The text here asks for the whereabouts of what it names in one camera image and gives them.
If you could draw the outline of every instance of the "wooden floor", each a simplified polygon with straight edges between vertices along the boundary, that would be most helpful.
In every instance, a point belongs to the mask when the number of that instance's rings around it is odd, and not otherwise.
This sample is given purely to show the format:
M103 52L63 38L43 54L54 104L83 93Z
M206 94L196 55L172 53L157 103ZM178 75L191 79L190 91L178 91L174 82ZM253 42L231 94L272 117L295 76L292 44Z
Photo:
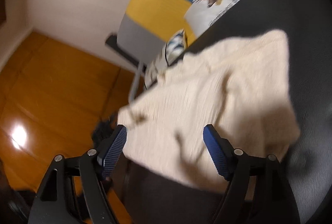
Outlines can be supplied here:
M120 67L33 32L0 73L0 158L12 188L37 191L55 155L92 148L94 127L127 104L132 79ZM120 223L131 223L116 195L109 198Z

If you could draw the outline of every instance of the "white cloth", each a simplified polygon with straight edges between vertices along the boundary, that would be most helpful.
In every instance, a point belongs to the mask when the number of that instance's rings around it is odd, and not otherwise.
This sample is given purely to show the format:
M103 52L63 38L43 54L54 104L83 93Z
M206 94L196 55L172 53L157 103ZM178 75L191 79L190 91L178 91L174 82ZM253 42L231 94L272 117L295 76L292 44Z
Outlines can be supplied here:
M299 136L288 96L285 33L229 38L186 54L120 110L118 123L128 128L127 158L184 185L225 191L203 142L204 126L213 124L249 155L279 160Z

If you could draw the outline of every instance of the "black chair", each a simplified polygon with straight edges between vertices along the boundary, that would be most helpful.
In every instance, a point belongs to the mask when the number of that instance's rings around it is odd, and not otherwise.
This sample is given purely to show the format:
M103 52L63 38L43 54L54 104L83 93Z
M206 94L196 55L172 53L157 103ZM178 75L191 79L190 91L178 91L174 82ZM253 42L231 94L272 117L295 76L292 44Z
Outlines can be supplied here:
M288 35L290 97L301 129L283 165L301 223L326 223L332 209L331 1L241 0L185 52L197 53L220 39L253 37L275 28ZM221 199L135 163L125 178L119 195L135 224L208 223Z

